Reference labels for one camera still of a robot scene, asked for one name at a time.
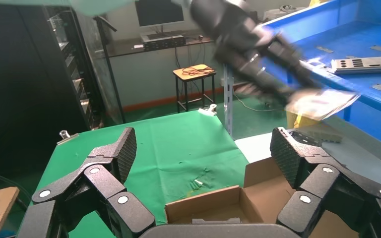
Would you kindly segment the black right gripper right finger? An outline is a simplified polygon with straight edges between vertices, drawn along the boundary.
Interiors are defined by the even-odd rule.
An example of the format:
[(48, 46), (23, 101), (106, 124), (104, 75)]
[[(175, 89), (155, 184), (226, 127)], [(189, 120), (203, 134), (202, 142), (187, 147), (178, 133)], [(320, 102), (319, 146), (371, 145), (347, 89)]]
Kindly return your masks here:
[(321, 147), (272, 131), (270, 152), (294, 193), (277, 224), (308, 237), (325, 211), (336, 214), (361, 238), (381, 238), (381, 184), (343, 167)]

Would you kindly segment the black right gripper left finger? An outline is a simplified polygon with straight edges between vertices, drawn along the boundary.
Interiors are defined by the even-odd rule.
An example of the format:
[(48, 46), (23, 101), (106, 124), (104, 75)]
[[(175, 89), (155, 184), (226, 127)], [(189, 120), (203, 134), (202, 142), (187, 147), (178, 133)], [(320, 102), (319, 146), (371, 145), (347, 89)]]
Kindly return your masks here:
[(114, 236), (140, 237), (155, 226), (155, 217), (125, 186), (136, 151), (132, 127), (114, 143), (94, 148), (78, 169), (33, 194), (17, 236), (66, 238), (96, 212)]

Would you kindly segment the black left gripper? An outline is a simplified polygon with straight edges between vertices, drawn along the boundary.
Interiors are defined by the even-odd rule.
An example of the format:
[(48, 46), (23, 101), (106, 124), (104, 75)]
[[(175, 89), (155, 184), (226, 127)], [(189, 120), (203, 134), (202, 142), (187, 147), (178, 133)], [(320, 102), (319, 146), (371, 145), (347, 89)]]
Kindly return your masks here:
[(301, 56), (281, 33), (262, 27), (251, 16), (244, 0), (191, 0), (190, 15), (204, 34), (215, 42), (214, 58), (233, 69), (243, 82), (237, 93), (289, 103), (293, 89), (266, 72), (259, 49), (275, 64), (291, 73), (302, 88), (318, 89), (311, 71), (301, 64)]

